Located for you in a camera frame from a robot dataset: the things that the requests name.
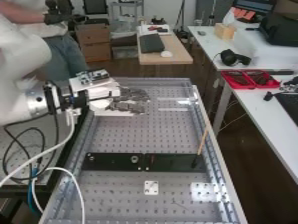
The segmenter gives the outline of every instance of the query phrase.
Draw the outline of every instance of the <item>white cable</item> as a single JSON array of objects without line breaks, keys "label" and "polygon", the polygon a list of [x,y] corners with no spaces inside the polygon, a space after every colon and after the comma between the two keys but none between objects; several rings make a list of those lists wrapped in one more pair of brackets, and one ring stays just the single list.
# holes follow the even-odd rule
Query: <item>white cable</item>
[{"label": "white cable", "polygon": [[68,142],[68,140],[72,138],[73,132],[75,132],[75,118],[73,118],[73,114],[72,111],[67,111],[67,115],[69,116],[69,123],[71,123],[71,132],[68,137],[53,147],[51,147],[49,149],[47,149],[44,152],[41,152],[40,154],[37,154],[35,157],[32,157],[27,162],[24,162],[1,180],[0,182],[0,188],[3,187],[4,183],[11,179],[11,177],[13,177],[16,175],[17,172],[20,172],[20,170],[23,168],[25,168],[25,166],[28,166],[32,162],[35,162],[40,157],[43,157],[44,155],[47,155],[48,153],[53,152],[56,149],[59,149],[63,145],[65,145],[65,143]]},{"label": "white cable", "polygon": [[214,0],[213,7],[212,7],[212,15],[213,16],[214,16],[214,12],[216,12],[216,6],[217,6],[217,0]]},{"label": "white cable", "polygon": [[35,204],[36,204],[36,207],[39,208],[40,212],[44,213],[44,210],[40,206],[40,203],[39,203],[39,200],[37,200],[37,197],[36,197],[36,194],[35,194],[35,182],[36,182],[37,178],[35,178],[32,180],[32,183],[31,183],[31,188],[32,188],[32,195],[33,195],[33,199],[35,199]]},{"label": "white cable", "polygon": [[234,106],[234,105],[237,105],[240,102],[234,102],[234,103],[232,103],[229,106],[228,106],[228,108],[226,108],[226,111]]},{"label": "white cable", "polygon": [[232,123],[234,123],[236,121],[238,121],[245,115],[246,115],[246,113],[242,114],[237,119],[234,119],[229,124],[226,124],[225,127],[220,131],[222,131]]},{"label": "white cable", "polygon": [[[64,168],[60,168],[60,167],[49,167],[49,168],[47,169],[47,171],[48,171],[48,170],[60,170],[60,171],[64,171],[64,172],[67,172],[68,175],[72,177],[73,183],[75,183],[76,188],[77,188],[77,193],[79,193],[80,201],[81,201],[81,215],[83,215],[81,223],[85,224],[85,218],[87,218],[87,217],[85,217],[85,203],[84,203],[83,194],[81,194],[81,189],[80,189],[80,186],[79,186],[76,177],[75,177],[73,174],[72,174],[67,169],[64,169]],[[37,206],[40,212],[43,213],[44,211],[43,211],[43,209],[41,209],[41,207],[40,207],[40,203],[39,203],[39,201],[37,201],[37,197],[36,197],[36,194],[35,194],[35,181],[36,181],[36,179],[33,179],[33,181],[32,181],[32,195],[33,195],[33,199],[35,199],[35,204],[36,204],[36,206]]]}]

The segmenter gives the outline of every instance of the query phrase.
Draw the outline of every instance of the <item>cardboard box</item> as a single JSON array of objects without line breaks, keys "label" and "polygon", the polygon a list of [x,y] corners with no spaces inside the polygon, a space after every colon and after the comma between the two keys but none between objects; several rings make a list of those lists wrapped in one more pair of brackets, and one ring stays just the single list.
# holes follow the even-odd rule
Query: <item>cardboard box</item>
[{"label": "cardboard box", "polygon": [[110,44],[109,43],[93,43],[84,44],[81,51],[85,56],[87,62],[108,61],[110,60]]},{"label": "cardboard box", "polygon": [[226,26],[222,23],[216,24],[214,34],[218,38],[224,40],[230,40],[234,37],[236,28],[233,26]]},{"label": "cardboard box", "polygon": [[79,25],[76,34],[87,62],[110,60],[109,27],[105,24]]},{"label": "cardboard box", "polygon": [[105,24],[79,25],[76,34],[80,44],[110,42],[109,27]]}]

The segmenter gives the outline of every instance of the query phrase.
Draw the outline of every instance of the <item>small metal bracket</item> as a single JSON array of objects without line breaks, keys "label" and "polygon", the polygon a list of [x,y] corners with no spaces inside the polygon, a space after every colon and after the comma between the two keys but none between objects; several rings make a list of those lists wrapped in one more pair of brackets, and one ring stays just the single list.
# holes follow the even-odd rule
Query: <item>small metal bracket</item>
[{"label": "small metal bracket", "polygon": [[146,180],[144,183],[144,194],[158,195],[158,181]]}]

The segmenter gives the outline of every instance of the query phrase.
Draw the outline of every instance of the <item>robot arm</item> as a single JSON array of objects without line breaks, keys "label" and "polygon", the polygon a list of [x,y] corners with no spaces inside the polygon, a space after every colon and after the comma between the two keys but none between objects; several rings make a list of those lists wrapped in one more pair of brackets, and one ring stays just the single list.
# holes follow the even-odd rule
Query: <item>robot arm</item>
[{"label": "robot arm", "polygon": [[20,88],[21,78],[51,60],[51,50],[40,37],[21,33],[1,15],[0,34],[0,126],[67,109],[80,115],[87,106],[97,116],[144,113],[138,102],[149,100],[145,91],[120,87],[104,69],[81,72],[63,87],[37,82]]}]

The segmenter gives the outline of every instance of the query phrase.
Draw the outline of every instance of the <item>black cable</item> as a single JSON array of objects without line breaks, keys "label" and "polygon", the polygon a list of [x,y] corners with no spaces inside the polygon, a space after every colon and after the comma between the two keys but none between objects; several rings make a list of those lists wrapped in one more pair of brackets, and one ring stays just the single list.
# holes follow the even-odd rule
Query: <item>black cable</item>
[{"label": "black cable", "polygon": [[[4,170],[5,175],[8,175],[8,171],[7,171],[7,154],[8,154],[9,150],[11,150],[11,147],[12,147],[12,145],[13,145],[15,142],[19,144],[19,146],[20,146],[21,149],[23,149],[23,151],[25,152],[28,160],[31,159],[29,153],[28,153],[28,151],[27,151],[24,145],[23,145],[23,144],[20,143],[20,141],[17,140],[17,139],[21,137],[23,134],[25,134],[25,133],[27,133],[28,131],[31,131],[31,130],[37,131],[37,132],[40,133],[40,135],[41,135],[41,142],[43,142],[43,143],[41,143],[41,144],[43,144],[43,145],[41,145],[41,152],[43,152],[44,149],[45,149],[45,136],[44,136],[43,131],[40,131],[39,128],[28,128],[28,129],[24,130],[16,137],[11,134],[11,132],[8,131],[7,128],[11,127],[11,126],[13,126],[13,125],[23,124],[23,123],[25,123],[25,122],[29,122],[29,121],[32,121],[32,120],[36,120],[36,119],[39,119],[39,118],[47,116],[47,115],[48,115],[48,113],[44,114],[44,115],[41,115],[41,116],[39,116],[37,118],[32,118],[32,119],[29,119],[29,120],[27,120],[27,121],[16,122],[16,123],[13,123],[13,124],[9,124],[9,125],[4,126],[4,130],[5,130],[7,134],[8,134],[8,135],[11,136],[11,138],[12,138],[12,142],[11,142],[11,144],[9,144],[9,146],[8,146],[7,150],[5,150],[4,158],[3,158],[3,170]],[[59,133],[59,129],[60,129],[60,128],[59,128],[57,115],[55,114],[53,117],[55,117],[55,126],[56,126],[56,139],[55,139],[55,145],[57,145],[57,144],[59,144],[59,135],[60,135],[60,133]],[[32,179],[37,178],[37,177],[45,172],[47,168],[49,167],[49,165],[51,165],[51,163],[52,163],[52,161],[53,161],[55,155],[56,155],[56,150],[53,151],[52,156],[51,156],[51,159],[49,159],[48,163],[45,164],[43,170],[41,170],[35,176],[32,176],[32,164],[29,164],[29,171],[31,171],[29,177],[25,177],[25,178],[16,178],[16,177],[12,177],[11,179],[12,179],[17,184],[20,184],[19,181],[23,181],[23,180],[32,180]],[[43,157],[37,160],[37,164],[39,164],[39,166],[40,166],[41,162],[43,162]]]},{"label": "black cable", "polygon": [[206,80],[206,83],[205,83],[205,86],[204,86],[202,98],[204,98],[205,95],[206,95],[206,88],[208,88],[208,84],[209,84],[209,81],[210,81],[210,79],[209,79],[209,75],[210,75],[210,72],[212,72],[213,62],[214,62],[214,60],[216,60],[216,58],[217,58],[217,56],[218,56],[220,54],[221,54],[221,53],[218,53],[218,54],[214,56],[214,58],[213,58],[213,60],[212,60],[212,63],[210,63],[210,66],[209,66],[209,69],[208,69],[208,75],[206,75],[208,80]]},{"label": "black cable", "polygon": [[[3,171],[4,171],[5,175],[8,175],[8,171],[7,171],[7,155],[8,155],[8,152],[9,152],[11,148],[12,148],[12,145],[15,144],[15,142],[16,142],[16,143],[19,144],[19,146],[21,147],[21,150],[24,151],[24,153],[25,153],[25,155],[27,155],[27,158],[31,159],[29,153],[28,153],[28,151],[27,151],[24,145],[23,145],[23,144],[20,143],[20,141],[17,140],[17,139],[21,137],[21,135],[24,135],[24,134],[25,134],[28,131],[31,131],[31,130],[37,131],[37,132],[40,133],[40,135],[41,135],[41,138],[43,138],[41,152],[43,152],[43,150],[44,150],[44,139],[45,139],[45,137],[44,137],[44,133],[40,131],[39,128],[28,128],[28,129],[25,129],[25,130],[24,130],[24,131],[15,137],[15,136],[12,135],[12,133],[8,131],[7,127],[4,126],[4,131],[7,132],[7,134],[9,135],[9,137],[13,139],[12,142],[11,142],[11,144],[9,144],[9,146],[8,146],[8,148],[7,148],[7,150],[5,150],[5,152],[4,152],[4,156],[3,156]],[[33,177],[32,177],[32,164],[29,164],[29,177],[28,177],[28,178],[17,178],[17,177],[12,177],[11,180],[12,180],[13,182],[16,182],[17,184],[20,184],[20,181],[23,181],[23,180],[28,180],[28,179],[32,179],[32,178],[33,178]]]}]

